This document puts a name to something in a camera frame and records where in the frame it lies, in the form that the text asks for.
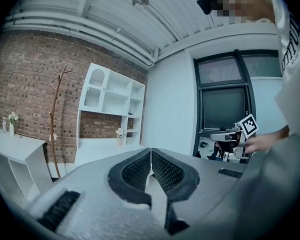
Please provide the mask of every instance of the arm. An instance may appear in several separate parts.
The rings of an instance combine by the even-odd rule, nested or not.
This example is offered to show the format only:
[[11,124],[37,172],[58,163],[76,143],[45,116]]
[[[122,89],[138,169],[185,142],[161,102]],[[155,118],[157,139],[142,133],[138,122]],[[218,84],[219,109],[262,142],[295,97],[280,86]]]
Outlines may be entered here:
[[250,138],[246,143],[245,152],[247,154],[260,151],[267,152],[276,142],[287,138],[289,131],[287,125],[276,132]]

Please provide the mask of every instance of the coat rack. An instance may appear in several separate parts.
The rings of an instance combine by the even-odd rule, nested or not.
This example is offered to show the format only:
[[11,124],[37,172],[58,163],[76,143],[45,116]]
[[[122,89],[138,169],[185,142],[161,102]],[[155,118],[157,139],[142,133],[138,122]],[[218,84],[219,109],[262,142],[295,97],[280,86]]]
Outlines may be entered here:
[[60,84],[61,84],[61,80],[62,80],[64,74],[71,72],[71,70],[65,71],[66,68],[67,68],[67,65],[64,66],[62,72],[58,75],[58,85],[57,85],[57,87],[55,88],[52,84],[50,84],[50,86],[54,90],[54,98],[53,98],[52,108],[51,108],[51,112],[49,112],[49,115],[50,115],[51,150],[52,150],[53,162],[54,162],[54,166],[55,166],[58,178],[60,178],[60,172],[59,172],[59,169],[58,169],[57,157],[56,157],[56,151],[55,151],[54,116],[55,116],[56,102],[57,102],[57,98],[58,98],[58,91],[59,91],[59,87],[60,87]]

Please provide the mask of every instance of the glass window pane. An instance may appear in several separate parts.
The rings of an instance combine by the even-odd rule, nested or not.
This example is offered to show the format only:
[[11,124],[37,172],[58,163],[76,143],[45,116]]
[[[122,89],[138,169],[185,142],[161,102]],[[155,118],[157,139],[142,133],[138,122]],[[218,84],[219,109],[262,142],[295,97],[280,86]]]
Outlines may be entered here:
[[234,57],[210,60],[198,64],[201,84],[240,80],[241,75]]
[[249,75],[253,77],[281,78],[281,68],[278,56],[275,55],[244,55],[244,63]]
[[205,129],[231,130],[245,117],[245,89],[228,88],[202,92]]

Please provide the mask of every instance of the white bookshelf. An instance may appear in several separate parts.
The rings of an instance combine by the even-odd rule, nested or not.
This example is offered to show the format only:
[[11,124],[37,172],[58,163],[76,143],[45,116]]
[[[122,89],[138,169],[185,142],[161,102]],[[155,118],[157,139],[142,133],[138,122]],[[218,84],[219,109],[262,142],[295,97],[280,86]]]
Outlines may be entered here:
[[17,204],[22,201],[22,194],[28,203],[53,186],[44,143],[18,134],[10,136],[0,129],[0,187]]
[[[145,88],[144,84],[108,68],[93,63],[90,65],[79,101],[75,164],[81,165],[97,160],[99,157],[104,157],[103,154],[95,157],[86,154],[89,150],[103,150],[106,153],[107,150],[111,150],[110,153],[116,155],[123,150],[130,151],[134,150],[134,148],[135,150],[142,148],[140,136]],[[121,116],[120,127],[124,132],[122,145],[129,147],[117,148],[116,138],[80,139],[82,111]],[[133,120],[133,129],[128,129],[129,119]]]

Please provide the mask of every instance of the black window frame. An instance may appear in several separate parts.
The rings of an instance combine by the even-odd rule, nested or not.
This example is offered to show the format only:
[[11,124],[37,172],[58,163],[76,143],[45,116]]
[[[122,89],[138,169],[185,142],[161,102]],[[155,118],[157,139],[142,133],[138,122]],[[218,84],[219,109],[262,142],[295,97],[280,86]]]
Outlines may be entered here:
[[[221,130],[208,130],[203,129],[203,91],[207,90],[217,90],[217,89],[228,89],[228,88],[245,88],[245,98],[246,104],[248,107],[249,114],[252,114],[253,117],[257,120],[256,115],[256,102],[255,102],[255,94],[251,82],[251,78],[247,69],[247,66],[244,62],[243,56],[245,55],[274,55],[279,57],[279,52],[277,50],[269,50],[269,49],[254,49],[254,50],[238,50],[215,54],[199,59],[194,59],[194,71],[196,78],[196,89],[197,89],[197,123],[196,123],[196,134],[193,148],[193,156],[195,157],[199,148],[199,139],[200,137],[210,137],[210,134],[219,134],[225,133],[227,131]],[[239,73],[241,75],[241,79],[239,80],[228,80],[228,81],[219,81],[213,83],[201,83],[200,73],[199,73],[199,64],[203,62],[224,59],[228,57],[233,57],[237,63]]]

